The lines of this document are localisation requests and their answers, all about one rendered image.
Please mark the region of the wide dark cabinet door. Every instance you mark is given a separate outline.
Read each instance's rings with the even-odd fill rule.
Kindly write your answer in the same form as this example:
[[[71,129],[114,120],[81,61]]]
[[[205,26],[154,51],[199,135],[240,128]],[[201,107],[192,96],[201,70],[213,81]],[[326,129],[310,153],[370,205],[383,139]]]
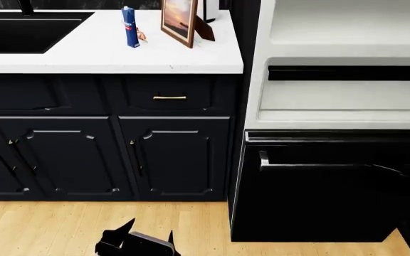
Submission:
[[[55,201],[129,201],[134,192],[109,117],[0,117]]]

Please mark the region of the black dishwasher door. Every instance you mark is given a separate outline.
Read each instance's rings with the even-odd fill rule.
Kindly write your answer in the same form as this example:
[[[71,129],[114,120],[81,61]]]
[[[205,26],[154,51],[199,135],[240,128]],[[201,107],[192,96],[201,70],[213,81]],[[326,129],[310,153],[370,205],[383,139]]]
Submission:
[[[371,168],[260,172],[272,164],[410,164],[410,129],[248,130],[231,214],[234,242],[381,242],[398,230]]]

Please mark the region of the white fridge body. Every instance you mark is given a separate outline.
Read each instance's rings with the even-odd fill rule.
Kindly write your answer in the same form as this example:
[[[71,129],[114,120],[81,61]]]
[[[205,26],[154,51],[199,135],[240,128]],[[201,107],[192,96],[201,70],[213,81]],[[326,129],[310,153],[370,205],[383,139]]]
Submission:
[[[410,0],[261,0],[246,129],[410,129]]]

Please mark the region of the dark cabinet drawer front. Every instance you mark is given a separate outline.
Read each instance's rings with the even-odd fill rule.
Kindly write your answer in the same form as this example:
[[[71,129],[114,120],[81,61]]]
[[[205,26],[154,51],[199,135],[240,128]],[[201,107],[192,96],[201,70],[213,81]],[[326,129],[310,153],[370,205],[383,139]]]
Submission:
[[[120,85],[120,108],[144,112],[233,112],[236,83],[227,75],[138,75]],[[154,96],[186,100],[153,100]]]

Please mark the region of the dark false drawer panel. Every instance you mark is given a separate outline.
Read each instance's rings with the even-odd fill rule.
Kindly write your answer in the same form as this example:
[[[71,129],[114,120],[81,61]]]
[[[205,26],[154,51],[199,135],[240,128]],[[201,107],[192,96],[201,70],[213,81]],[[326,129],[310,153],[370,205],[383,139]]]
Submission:
[[[93,75],[0,74],[0,114],[106,115],[105,89]]]

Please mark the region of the blue drink carton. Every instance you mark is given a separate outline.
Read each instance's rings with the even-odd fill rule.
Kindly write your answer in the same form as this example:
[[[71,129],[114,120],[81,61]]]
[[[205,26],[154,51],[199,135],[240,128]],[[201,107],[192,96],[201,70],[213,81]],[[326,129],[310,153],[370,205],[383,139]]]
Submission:
[[[135,23],[135,10],[128,6],[124,6],[121,9],[121,12],[123,16],[123,23],[125,25],[127,45],[131,48],[137,48],[138,46],[140,46],[140,43]]]

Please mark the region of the black sink basin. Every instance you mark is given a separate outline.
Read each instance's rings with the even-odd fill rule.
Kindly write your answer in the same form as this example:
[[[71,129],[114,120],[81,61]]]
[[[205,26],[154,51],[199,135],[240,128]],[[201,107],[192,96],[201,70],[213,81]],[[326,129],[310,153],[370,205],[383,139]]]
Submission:
[[[43,54],[93,12],[0,12],[0,54]]]

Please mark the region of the black faucet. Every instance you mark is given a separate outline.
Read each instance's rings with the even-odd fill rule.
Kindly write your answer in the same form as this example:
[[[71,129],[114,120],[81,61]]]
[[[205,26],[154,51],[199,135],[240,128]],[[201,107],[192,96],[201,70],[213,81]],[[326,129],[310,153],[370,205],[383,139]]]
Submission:
[[[34,14],[31,0],[16,0],[23,16],[31,16]]]

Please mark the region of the wooden picture frame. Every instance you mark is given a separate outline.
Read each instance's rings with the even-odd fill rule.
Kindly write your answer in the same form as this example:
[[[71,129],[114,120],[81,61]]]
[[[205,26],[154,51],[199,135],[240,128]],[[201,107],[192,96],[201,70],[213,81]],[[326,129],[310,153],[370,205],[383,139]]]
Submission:
[[[215,41],[212,27],[197,15],[199,0],[161,0],[161,30],[188,48],[193,48],[195,33]]]

